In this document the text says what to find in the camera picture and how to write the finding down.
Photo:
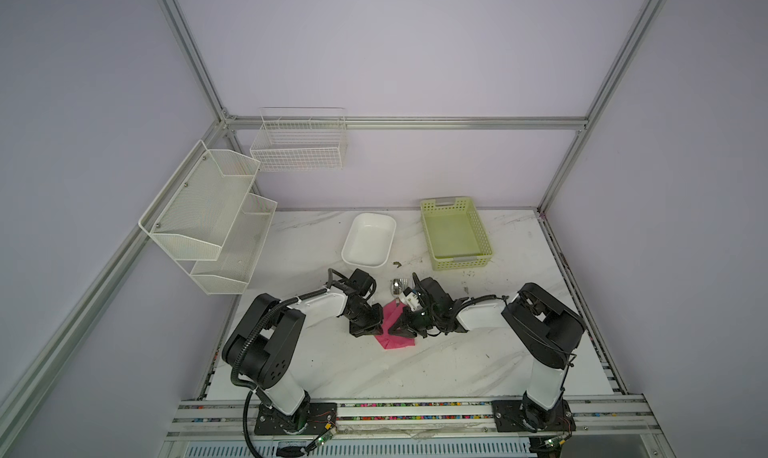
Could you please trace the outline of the white mesh lower shelf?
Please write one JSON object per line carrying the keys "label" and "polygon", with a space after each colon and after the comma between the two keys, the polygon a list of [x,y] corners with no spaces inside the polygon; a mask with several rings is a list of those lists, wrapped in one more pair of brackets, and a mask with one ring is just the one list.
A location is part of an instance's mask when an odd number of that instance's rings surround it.
{"label": "white mesh lower shelf", "polygon": [[207,294],[242,294],[251,282],[277,202],[248,193],[216,261],[198,261],[193,281]]}

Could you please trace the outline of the aluminium front rail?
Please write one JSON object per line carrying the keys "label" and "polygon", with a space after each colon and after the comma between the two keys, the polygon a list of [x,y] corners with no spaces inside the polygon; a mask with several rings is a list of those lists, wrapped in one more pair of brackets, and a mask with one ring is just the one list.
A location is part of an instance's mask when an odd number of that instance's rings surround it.
{"label": "aluminium front rail", "polygon": [[[338,436],[352,438],[413,438],[498,435],[512,421],[511,411],[497,411],[493,398],[338,399],[337,411],[320,413],[312,425],[333,423]],[[571,425],[558,422],[553,435],[660,434],[658,423],[641,395],[571,396],[566,413]],[[240,400],[182,402],[169,426],[167,441],[239,440],[242,438]]]}

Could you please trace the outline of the aluminium frame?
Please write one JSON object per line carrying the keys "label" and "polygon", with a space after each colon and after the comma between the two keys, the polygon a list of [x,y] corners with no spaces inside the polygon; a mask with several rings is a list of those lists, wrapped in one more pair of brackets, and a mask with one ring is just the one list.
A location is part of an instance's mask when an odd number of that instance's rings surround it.
{"label": "aluminium frame", "polygon": [[[204,89],[204,96],[210,100],[216,118],[203,136],[205,144],[214,143],[228,128],[252,129],[260,124],[259,119],[245,116],[229,117],[216,98],[213,84],[208,76],[202,58],[194,44],[191,30],[182,14],[177,0],[157,0],[176,38],[184,58]],[[542,208],[548,208],[564,182],[575,158],[580,154],[599,116],[604,112],[616,86],[625,76],[642,40],[652,22],[660,14],[666,0],[644,0],[632,28],[624,40],[588,114],[584,117],[556,116],[353,116],[348,119],[352,129],[573,129],[577,136],[559,166],[552,184],[544,194]],[[136,226],[120,245],[116,254],[97,275],[72,312],[62,322],[53,337],[40,351],[30,367],[20,378],[1,405],[1,435],[8,442],[37,413],[44,400],[55,386],[64,367],[76,349],[86,339],[100,315],[106,310],[118,283],[125,277],[138,254],[142,252],[149,235]]]}

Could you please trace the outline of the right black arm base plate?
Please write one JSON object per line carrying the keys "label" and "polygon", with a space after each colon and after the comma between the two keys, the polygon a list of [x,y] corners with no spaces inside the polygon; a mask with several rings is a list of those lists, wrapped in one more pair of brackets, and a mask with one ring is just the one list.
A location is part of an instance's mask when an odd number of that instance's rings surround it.
{"label": "right black arm base plate", "polygon": [[576,428],[564,399],[559,399],[549,410],[526,399],[494,400],[491,408],[499,432],[572,432]]}

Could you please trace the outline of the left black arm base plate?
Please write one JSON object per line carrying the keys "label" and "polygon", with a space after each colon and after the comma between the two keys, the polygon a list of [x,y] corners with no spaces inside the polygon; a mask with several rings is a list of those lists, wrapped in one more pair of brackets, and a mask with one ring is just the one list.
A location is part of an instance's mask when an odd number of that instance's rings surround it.
{"label": "left black arm base plate", "polygon": [[252,431],[256,436],[320,435],[335,424],[337,412],[334,402],[305,403],[292,415],[260,405]]}

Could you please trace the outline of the spoon with teal handle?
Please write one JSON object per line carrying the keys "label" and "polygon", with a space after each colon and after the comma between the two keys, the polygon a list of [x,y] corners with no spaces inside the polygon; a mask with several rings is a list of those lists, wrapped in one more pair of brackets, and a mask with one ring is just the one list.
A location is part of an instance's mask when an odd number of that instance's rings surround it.
{"label": "spoon with teal handle", "polygon": [[391,281],[391,293],[394,296],[399,296],[403,293],[403,290],[407,287],[407,281],[402,278],[394,278]]}

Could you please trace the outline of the green perforated plastic basket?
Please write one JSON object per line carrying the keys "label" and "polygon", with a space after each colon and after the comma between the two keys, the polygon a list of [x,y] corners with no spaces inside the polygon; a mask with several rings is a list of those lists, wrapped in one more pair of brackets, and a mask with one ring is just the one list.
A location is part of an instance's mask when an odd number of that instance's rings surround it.
{"label": "green perforated plastic basket", "polygon": [[493,248],[472,198],[424,199],[420,211],[435,271],[480,268],[491,261]]}

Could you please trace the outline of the white plastic tray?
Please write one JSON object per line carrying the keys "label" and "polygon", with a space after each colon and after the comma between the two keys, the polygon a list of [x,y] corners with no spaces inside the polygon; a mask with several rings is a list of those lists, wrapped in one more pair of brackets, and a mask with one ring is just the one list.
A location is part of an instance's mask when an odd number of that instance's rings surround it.
{"label": "white plastic tray", "polygon": [[397,228],[396,220],[386,214],[364,212],[352,221],[341,258],[351,266],[378,268],[390,254]]}

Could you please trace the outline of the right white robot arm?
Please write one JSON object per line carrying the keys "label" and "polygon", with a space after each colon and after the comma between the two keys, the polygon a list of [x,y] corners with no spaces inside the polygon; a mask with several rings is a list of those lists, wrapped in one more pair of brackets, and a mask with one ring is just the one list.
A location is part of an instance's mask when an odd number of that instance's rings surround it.
{"label": "right white robot arm", "polygon": [[486,294],[452,298],[431,277],[412,277],[401,298],[403,311],[385,330],[402,338],[426,338],[476,329],[510,328],[533,357],[530,379],[515,422],[531,432],[566,419],[565,381],[586,324],[540,285],[528,282],[514,296]]}

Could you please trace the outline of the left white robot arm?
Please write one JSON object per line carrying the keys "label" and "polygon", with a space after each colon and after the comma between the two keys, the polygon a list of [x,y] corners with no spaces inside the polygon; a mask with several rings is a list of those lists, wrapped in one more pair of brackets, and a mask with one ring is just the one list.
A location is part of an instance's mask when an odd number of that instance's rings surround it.
{"label": "left white robot arm", "polygon": [[260,413],[289,432],[309,421],[311,398],[289,372],[302,330],[319,321],[343,317],[357,338],[383,334],[383,307],[372,304],[375,279],[356,269],[347,277],[330,268],[318,290],[280,300],[258,295],[227,339],[222,359],[230,382],[259,397]]}

